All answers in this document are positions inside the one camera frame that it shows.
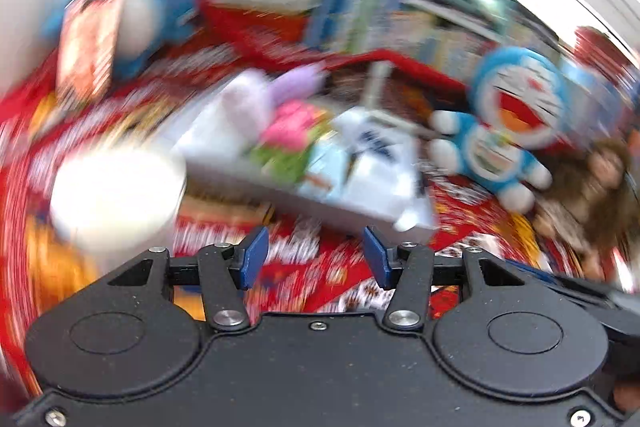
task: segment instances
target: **plush toy arm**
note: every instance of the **plush toy arm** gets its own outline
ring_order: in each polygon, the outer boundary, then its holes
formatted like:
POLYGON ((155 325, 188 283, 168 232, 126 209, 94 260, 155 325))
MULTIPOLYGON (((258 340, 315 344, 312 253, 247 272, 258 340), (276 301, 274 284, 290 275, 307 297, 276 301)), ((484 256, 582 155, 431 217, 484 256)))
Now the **plush toy arm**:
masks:
POLYGON ((473 115, 466 112, 434 111, 429 119, 431 128, 440 134, 452 136, 475 121, 473 115))
POLYGON ((540 190, 549 188, 552 180, 551 172, 529 152, 527 152, 526 165, 520 178, 540 190))

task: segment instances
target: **white roll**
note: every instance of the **white roll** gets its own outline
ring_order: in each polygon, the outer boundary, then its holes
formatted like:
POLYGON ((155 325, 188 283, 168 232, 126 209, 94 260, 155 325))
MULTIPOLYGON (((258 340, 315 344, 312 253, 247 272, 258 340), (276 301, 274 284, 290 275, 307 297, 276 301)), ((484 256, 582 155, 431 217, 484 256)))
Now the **white roll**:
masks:
POLYGON ((185 183, 184 161, 162 150, 88 148, 58 170, 51 220, 103 275, 149 247, 171 250, 185 183))

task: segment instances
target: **silver screw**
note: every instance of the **silver screw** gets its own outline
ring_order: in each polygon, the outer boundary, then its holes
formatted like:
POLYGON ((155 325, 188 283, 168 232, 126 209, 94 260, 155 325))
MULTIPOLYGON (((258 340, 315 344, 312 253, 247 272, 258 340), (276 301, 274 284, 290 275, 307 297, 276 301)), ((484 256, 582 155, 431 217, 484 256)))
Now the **silver screw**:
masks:
POLYGON ((408 327, 415 326, 418 322, 420 322, 420 315, 416 312, 412 312, 411 310, 398 310, 392 313, 389 313, 389 322, 391 322, 395 326, 400 327, 408 327))
POLYGON ((66 416, 57 409, 50 409, 44 415, 44 420, 51 427, 65 427, 66 416))
POLYGON ((309 324, 309 328, 314 331, 324 331, 328 327, 329 326, 327 326, 324 322, 312 322, 311 324, 309 324))
POLYGON ((221 310, 213 315, 213 320, 220 326, 237 326, 244 321, 244 314, 236 310, 221 310))
POLYGON ((591 413, 581 409, 576 411, 571 416, 571 427, 586 427, 591 423, 591 413))

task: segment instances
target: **plush toy face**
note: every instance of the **plush toy face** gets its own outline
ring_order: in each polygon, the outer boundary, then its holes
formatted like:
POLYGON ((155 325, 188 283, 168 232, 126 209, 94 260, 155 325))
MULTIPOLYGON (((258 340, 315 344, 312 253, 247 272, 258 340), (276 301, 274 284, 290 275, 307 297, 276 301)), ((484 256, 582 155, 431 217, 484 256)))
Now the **plush toy face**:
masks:
POLYGON ((504 48, 485 57, 472 91, 476 115, 524 149, 553 143, 566 103, 558 70, 541 55, 504 48))

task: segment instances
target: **brown plush toy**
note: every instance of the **brown plush toy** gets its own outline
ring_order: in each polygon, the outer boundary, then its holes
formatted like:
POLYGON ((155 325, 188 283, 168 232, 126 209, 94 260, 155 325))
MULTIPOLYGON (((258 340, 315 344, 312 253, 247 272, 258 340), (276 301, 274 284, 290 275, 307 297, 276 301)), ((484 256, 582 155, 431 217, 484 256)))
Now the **brown plush toy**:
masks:
POLYGON ((630 163, 624 142, 597 141, 586 154, 564 158, 551 187, 538 199, 533 228, 568 244, 581 258, 588 279, 603 279, 600 254, 616 245, 638 213, 626 181, 630 163))

